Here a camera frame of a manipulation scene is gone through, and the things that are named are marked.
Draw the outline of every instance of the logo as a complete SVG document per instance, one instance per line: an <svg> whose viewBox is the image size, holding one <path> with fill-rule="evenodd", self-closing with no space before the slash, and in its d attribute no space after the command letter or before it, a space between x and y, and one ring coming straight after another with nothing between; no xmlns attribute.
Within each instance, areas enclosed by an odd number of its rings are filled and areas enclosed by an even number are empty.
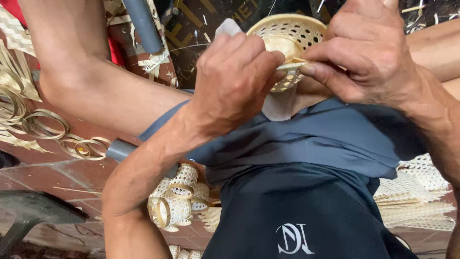
<svg viewBox="0 0 460 259"><path fill-rule="evenodd" d="M282 226L279 226L276 229L275 233L281 229L284 238L284 247L283 249L280 244L278 244L278 250L280 253L294 254L297 253L301 248L306 254L315 254L310 251L307 246L307 240L305 239L304 225L305 224L296 224L298 227L287 223Z"/></svg>

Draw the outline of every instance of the leg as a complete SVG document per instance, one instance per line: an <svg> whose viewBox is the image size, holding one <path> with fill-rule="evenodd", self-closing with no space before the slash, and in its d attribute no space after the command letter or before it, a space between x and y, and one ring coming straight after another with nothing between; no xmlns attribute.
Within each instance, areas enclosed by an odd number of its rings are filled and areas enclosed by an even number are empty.
<svg viewBox="0 0 460 259"><path fill-rule="evenodd" d="M139 135L190 95L138 77L108 60L99 0L19 0L54 106L90 122Z"/></svg>
<svg viewBox="0 0 460 259"><path fill-rule="evenodd" d="M412 59L439 81L460 77L460 19L417 31L406 39Z"/></svg>
<svg viewBox="0 0 460 259"><path fill-rule="evenodd" d="M444 88L453 95L457 100L460 100L460 77L443 82Z"/></svg>

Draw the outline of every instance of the white logo print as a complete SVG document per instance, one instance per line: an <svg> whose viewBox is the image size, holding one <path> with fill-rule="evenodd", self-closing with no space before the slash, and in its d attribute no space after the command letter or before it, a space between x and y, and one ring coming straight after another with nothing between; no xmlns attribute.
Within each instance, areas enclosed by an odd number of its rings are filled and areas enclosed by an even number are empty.
<svg viewBox="0 0 460 259"><path fill-rule="evenodd" d="M279 252L283 252L283 253L287 253L287 254L293 254L293 253L297 253L300 248L302 247L302 250L306 253L306 254L315 254L314 252L310 251L308 249L308 246L307 246L307 240L305 239L305 232L304 232L304 225L305 224L296 224L299 226L300 230L302 230L302 236L300 236L300 231L297 229L296 226L290 224L290 223L286 223L282 226L279 226L277 229L276 229L276 232L275 233L278 233L278 230L281 228L282 229L282 232L283 232L283 237L284 237L284 245L286 247L286 250L284 250L283 248L281 248L280 244L278 244L278 250ZM295 249L293 249L292 251L289 250L289 246L288 246L288 239L287 239L287 236L286 234L295 242L296 246L295 246Z"/></svg>

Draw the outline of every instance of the gray pipe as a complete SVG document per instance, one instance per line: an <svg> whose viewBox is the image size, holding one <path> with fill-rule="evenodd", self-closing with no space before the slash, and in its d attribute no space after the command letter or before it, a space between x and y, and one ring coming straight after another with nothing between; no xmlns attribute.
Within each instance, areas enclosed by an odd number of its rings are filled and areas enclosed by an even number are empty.
<svg viewBox="0 0 460 259"><path fill-rule="evenodd" d="M155 53L163 49L156 31L155 22L145 0L123 0L132 24L139 33L142 46L147 53Z"/></svg>
<svg viewBox="0 0 460 259"><path fill-rule="evenodd" d="M107 149L106 156L111 157L117 161L123 161L129 154L131 154L137 148L136 145L133 145L129 142L126 142L121 139L115 139L112 141L112 144ZM176 176L177 169L179 168L179 163L175 163L168 170L165 177L173 179Z"/></svg>

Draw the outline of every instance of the knee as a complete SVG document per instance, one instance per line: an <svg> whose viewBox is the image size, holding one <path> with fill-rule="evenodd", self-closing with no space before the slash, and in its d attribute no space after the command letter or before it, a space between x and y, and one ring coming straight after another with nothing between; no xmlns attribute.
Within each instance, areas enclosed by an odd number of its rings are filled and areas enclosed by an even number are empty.
<svg viewBox="0 0 460 259"><path fill-rule="evenodd" d="M95 71L87 62L55 60L53 64L41 66L40 88L52 105L65 108L70 99L89 93Z"/></svg>

